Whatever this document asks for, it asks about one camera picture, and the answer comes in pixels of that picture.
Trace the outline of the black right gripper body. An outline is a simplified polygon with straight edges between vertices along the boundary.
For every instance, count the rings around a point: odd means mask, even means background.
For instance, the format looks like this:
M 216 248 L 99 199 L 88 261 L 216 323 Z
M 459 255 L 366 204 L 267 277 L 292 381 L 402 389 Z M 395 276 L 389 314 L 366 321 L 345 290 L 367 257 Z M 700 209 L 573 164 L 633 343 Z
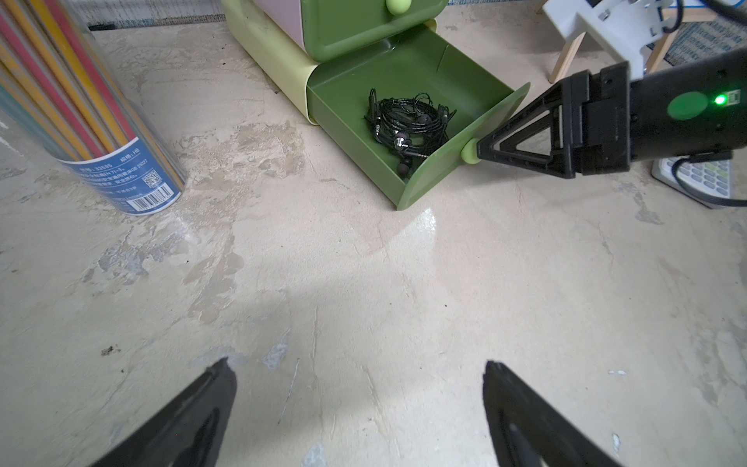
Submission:
M 589 78 L 582 107 L 583 175 L 634 162 L 717 154 L 746 145 L 746 52 L 675 66 L 640 80 L 625 63 Z

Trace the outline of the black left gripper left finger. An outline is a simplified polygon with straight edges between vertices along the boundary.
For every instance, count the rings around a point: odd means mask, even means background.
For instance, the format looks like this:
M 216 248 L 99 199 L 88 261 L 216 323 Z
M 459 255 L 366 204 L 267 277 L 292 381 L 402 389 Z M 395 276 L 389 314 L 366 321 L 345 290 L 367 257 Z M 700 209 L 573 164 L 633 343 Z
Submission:
M 208 367 L 96 466 L 214 466 L 237 395 L 226 358 Z

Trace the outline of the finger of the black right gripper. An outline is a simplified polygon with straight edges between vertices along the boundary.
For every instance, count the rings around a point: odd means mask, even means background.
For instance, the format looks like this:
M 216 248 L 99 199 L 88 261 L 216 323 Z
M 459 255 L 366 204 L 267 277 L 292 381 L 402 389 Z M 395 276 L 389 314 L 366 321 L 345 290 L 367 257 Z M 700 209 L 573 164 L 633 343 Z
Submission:
M 477 158 L 573 179 L 575 150 L 584 138 L 583 106 L 588 101 L 589 72 L 560 80 L 480 139 Z

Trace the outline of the black braided earphones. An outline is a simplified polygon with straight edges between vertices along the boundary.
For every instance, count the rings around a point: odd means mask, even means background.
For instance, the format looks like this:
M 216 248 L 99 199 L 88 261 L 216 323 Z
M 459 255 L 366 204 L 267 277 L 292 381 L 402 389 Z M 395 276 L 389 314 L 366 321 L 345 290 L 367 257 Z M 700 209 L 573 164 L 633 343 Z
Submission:
M 428 93 L 378 99 L 371 89 L 368 103 L 365 120 L 372 136 L 398 158 L 396 172 L 402 179 L 449 141 L 447 129 L 456 110 L 435 106 Z

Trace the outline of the green drawer cabinet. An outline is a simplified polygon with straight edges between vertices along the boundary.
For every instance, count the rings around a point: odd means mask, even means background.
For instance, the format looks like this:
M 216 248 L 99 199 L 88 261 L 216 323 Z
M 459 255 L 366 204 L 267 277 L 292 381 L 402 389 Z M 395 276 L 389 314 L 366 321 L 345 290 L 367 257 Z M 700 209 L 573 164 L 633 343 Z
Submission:
M 442 1 L 227 1 L 231 35 L 300 112 L 321 126 L 402 210 L 476 157 L 473 144 L 509 120 L 512 89 L 441 37 Z M 398 158 L 365 120 L 377 98 L 428 93 L 456 114 L 449 141 L 402 179 Z

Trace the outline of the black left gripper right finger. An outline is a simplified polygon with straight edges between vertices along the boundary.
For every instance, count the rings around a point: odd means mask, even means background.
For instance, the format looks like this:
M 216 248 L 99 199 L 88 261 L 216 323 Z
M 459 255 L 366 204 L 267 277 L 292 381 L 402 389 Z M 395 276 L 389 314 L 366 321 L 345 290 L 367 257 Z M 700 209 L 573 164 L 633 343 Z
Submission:
M 488 361 L 482 400 L 501 466 L 617 466 L 508 366 Z

